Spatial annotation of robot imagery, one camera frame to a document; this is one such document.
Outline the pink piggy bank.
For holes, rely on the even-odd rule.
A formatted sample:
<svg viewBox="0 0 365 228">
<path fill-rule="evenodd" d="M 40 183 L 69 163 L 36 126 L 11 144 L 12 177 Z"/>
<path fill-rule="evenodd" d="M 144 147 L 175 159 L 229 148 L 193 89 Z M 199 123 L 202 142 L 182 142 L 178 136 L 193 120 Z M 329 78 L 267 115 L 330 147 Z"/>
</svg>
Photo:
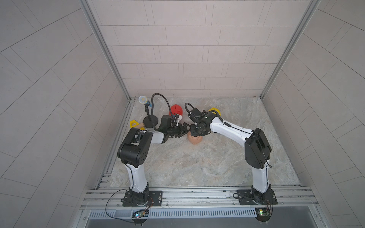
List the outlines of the pink piggy bank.
<svg viewBox="0 0 365 228">
<path fill-rule="evenodd" d="M 188 138 L 189 142 L 193 145 L 199 144 L 203 139 L 202 136 L 192 136 L 191 132 L 188 132 L 187 138 Z"/>
</svg>

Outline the red piggy bank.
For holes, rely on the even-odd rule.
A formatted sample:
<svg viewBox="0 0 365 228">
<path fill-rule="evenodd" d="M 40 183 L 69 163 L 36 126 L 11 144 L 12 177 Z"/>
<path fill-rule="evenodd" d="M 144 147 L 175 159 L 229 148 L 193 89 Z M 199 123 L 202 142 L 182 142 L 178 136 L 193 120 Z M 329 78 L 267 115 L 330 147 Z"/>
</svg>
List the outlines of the red piggy bank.
<svg viewBox="0 0 365 228">
<path fill-rule="evenodd" d="M 183 115 L 182 107 L 177 104 L 174 104 L 173 106 L 171 106 L 171 112 L 172 112 L 172 115 L 179 115 L 179 116 Z"/>
</svg>

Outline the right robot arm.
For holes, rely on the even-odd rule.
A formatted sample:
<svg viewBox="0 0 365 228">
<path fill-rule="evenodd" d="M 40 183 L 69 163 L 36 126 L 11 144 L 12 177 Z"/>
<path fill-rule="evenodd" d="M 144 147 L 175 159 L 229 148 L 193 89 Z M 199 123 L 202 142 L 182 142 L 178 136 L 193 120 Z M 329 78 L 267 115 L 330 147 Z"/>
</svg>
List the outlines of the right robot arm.
<svg viewBox="0 0 365 228">
<path fill-rule="evenodd" d="M 244 148 L 245 161 L 252 167 L 253 184 L 250 190 L 238 190 L 233 194 L 241 205 L 278 204 L 268 175 L 268 169 L 272 167 L 269 164 L 272 148 L 261 129 L 250 130 L 232 124 L 215 110 L 201 112 L 194 107 L 188 111 L 188 117 L 194 123 L 190 127 L 192 136 L 205 136 L 213 132 L 226 136 Z"/>
</svg>

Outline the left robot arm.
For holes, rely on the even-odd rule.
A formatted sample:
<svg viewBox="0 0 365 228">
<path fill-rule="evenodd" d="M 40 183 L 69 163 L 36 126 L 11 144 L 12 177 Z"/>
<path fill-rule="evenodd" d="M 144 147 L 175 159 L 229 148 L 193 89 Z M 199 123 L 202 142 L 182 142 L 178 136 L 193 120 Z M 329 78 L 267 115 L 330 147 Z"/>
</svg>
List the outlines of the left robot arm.
<svg viewBox="0 0 365 228">
<path fill-rule="evenodd" d="M 135 127 L 129 130 L 117 152 L 117 157 L 127 168 L 130 180 L 130 187 L 121 200 L 124 207 L 145 206 L 151 198 L 144 171 L 150 145 L 165 143 L 169 138 L 180 138 L 189 131 L 190 125 L 187 123 L 153 131 Z"/>
</svg>

